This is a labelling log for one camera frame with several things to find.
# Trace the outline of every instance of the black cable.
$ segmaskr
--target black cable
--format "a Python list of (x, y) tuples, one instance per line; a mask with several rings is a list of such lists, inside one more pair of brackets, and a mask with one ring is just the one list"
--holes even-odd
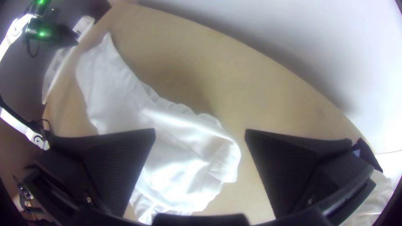
[(34, 0), (32, 0), (32, 2), (26, 7), (25, 11), (24, 11), (24, 15), (28, 12), (29, 7), (31, 7), (33, 5)]
[(49, 131), (50, 131), (50, 132), (52, 132), (52, 126), (51, 126), (51, 124), (50, 124), (49, 120), (44, 119), (44, 118), (41, 118), (41, 119), (36, 120), (36, 121), (34, 121), (34, 122), (35, 122), (35, 123), (38, 123), (38, 122), (42, 122), (42, 121), (45, 121), (45, 122), (47, 122), (47, 123), (48, 123), (48, 125), (49, 125)]
[(29, 54), (32, 58), (36, 57), (36, 56), (38, 55), (38, 53), (39, 53), (39, 40), (37, 40), (37, 41), (38, 41), (38, 47), (36, 48), (36, 53), (35, 53), (35, 54), (32, 54), (32, 52), (31, 52), (31, 40), (28, 39), (28, 40), (26, 41), (26, 50), (27, 50), (28, 54)]

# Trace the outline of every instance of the white wall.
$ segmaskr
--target white wall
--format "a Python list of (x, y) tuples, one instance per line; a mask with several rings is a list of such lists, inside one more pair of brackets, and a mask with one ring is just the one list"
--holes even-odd
[(341, 108), (376, 153), (402, 149), (402, 15), (394, 0), (140, 0), (283, 64)]

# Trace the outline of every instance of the crumpled fabric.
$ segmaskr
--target crumpled fabric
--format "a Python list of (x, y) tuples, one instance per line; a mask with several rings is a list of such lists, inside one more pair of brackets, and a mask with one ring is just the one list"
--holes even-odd
[(142, 83), (109, 33), (81, 56), (76, 78), (99, 134), (155, 129), (155, 144), (130, 199), (140, 222), (151, 224), (158, 213), (202, 211), (223, 183), (237, 180), (240, 148), (220, 122)]

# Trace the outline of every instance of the wooden table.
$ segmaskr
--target wooden table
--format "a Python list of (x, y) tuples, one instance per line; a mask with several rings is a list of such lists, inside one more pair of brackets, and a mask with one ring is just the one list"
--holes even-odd
[[(317, 139), (362, 137), (330, 101), (260, 52), (192, 21), (128, 4), (112, 7), (92, 28), (57, 81), (44, 118), (59, 136), (96, 134), (75, 67), (106, 32), (139, 79), (161, 97), (217, 117), (241, 147), (238, 181), (225, 184), (196, 215), (244, 213), (252, 224), (275, 218), (244, 142), (246, 128)], [(125, 217), (136, 219), (131, 206)]]

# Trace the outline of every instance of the white towel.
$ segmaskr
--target white towel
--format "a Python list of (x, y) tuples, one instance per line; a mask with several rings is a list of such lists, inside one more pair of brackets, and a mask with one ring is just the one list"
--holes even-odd
[(155, 129), (130, 199), (140, 222), (151, 224), (157, 213), (202, 211), (224, 182), (237, 180), (240, 149), (219, 121), (159, 97), (125, 64), (110, 34), (81, 56), (76, 77), (99, 134)]

